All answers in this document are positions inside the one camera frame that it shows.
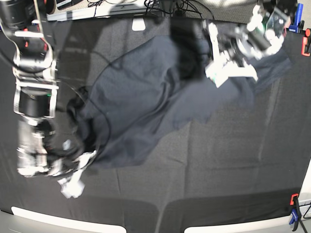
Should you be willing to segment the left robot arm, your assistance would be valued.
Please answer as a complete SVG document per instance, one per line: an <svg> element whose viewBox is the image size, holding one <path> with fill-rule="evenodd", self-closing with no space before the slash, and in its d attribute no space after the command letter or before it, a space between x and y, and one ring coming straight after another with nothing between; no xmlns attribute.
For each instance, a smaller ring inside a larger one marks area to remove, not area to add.
<svg viewBox="0 0 311 233"><path fill-rule="evenodd" d="M233 77L247 77L258 81L257 72L248 60L259 61L281 49L286 36L287 21L295 15L297 7L295 0L258 1L250 21L226 33L230 38L230 45L224 51L219 49L218 27L215 23L206 23L205 29L212 48L212 61L205 68L206 77L216 87Z"/></svg>

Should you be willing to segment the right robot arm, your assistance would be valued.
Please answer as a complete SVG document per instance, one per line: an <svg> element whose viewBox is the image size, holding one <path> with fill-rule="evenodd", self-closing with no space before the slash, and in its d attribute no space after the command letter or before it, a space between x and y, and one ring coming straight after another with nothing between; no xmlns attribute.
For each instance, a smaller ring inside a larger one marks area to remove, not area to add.
<svg viewBox="0 0 311 233"><path fill-rule="evenodd" d="M68 150L52 145L58 80L55 38L45 0L3 0L0 27L16 48L13 58L1 54L16 79L13 110L21 116L17 170L25 177L61 177L82 173L94 160L80 139Z"/></svg>

